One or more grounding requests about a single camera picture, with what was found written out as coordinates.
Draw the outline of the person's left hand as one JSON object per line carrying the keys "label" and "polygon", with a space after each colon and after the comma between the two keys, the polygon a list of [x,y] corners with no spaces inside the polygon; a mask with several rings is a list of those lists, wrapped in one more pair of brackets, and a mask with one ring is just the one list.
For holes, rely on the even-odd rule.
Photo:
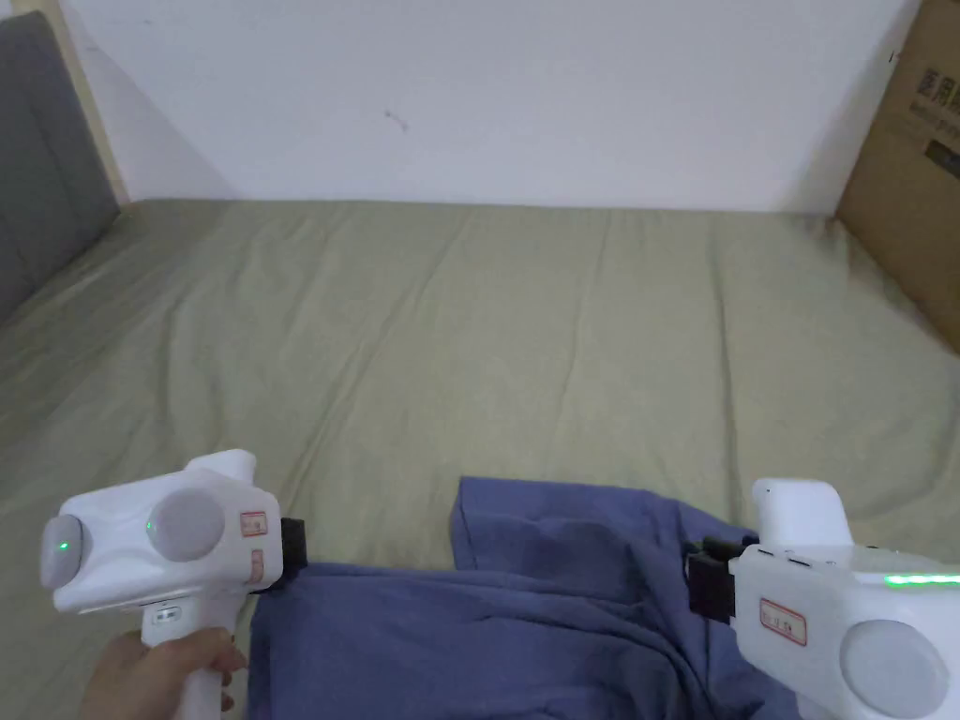
{"label": "person's left hand", "polygon": [[114,638],[99,655],[80,704],[80,719],[173,719],[186,680],[209,670],[218,680],[219,710],[233,706],[224,689],[248,661],[223,628],[204,628],[148,647],[135,632]]}

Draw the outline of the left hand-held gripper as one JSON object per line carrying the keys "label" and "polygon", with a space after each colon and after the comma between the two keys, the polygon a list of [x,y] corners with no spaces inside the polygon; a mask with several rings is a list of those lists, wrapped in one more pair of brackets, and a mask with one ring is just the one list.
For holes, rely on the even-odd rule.
{"label": "left hand-held gripper", "polygon": [[[233,638],[252,594],[277,591],[308,564],[302,520],[255,482],[256,458],[233,449],[176,472],[66,501],[40,539],[40,581],[64,613],[141,614],[148,647],[204,628]],[[218,680],[187,680],[173,719],[219,719]]]}

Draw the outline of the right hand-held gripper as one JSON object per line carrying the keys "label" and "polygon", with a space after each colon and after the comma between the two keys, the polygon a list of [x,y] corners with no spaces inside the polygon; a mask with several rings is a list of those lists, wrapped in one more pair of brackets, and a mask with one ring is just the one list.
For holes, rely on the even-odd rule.
{"label": "right hand-held gripper", "polygon": [[752,495],[757,536],[689,548],[690,609],[728,625],[802,718],[957,718],[958,568],[855,544],[827,483],[761,478]]}

